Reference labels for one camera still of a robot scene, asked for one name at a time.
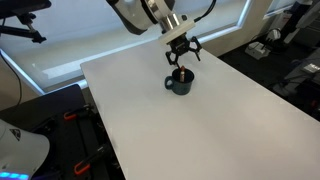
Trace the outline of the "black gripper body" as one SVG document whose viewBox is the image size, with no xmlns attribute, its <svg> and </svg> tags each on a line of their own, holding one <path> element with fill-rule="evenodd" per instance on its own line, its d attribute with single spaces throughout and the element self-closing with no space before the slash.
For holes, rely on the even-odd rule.
<svg viewBox="0 0 320 180">
<path fill-rule="evenodd" d="M 183 55 L 186 52 L 189 51 L 190 48 L 190 42 L 187 39 L 186 35 L 183 34 L 174 40 L 172 40 L 170 43 L 171 52 L 177 55 Z"/>
</svg>

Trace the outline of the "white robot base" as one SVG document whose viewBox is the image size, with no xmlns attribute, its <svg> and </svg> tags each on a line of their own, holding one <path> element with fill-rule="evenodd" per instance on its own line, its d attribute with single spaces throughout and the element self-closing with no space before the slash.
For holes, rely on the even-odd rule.
<svg viewBox="0 0 320 180">
<path fill-rule="evenodd" d="M 31 180 L 49 154 L 50 142 L 0 120 L 0 180 Z"/>
</svg>

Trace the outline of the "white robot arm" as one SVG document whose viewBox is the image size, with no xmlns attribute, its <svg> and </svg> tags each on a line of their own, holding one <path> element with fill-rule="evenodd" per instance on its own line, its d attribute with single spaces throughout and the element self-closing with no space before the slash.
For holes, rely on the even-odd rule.
<svg viewBox="0 0 320 180">
<path fill-rule="evenodd" d="M 151 26 L 159 25 L 162 35 L 161 44 L 170 46 L 165 56 L 170 65 L 180 67 L 178 60 L 187 52 L 193 52 L 200 60 L 202 49 L 198 39 L 190 39 L 186 34 L 195 26 L 195 21 L 174 11 L 175 0 L 106 0 L 116 12 L 126 29 L 141 35 Z"/>
</svg>

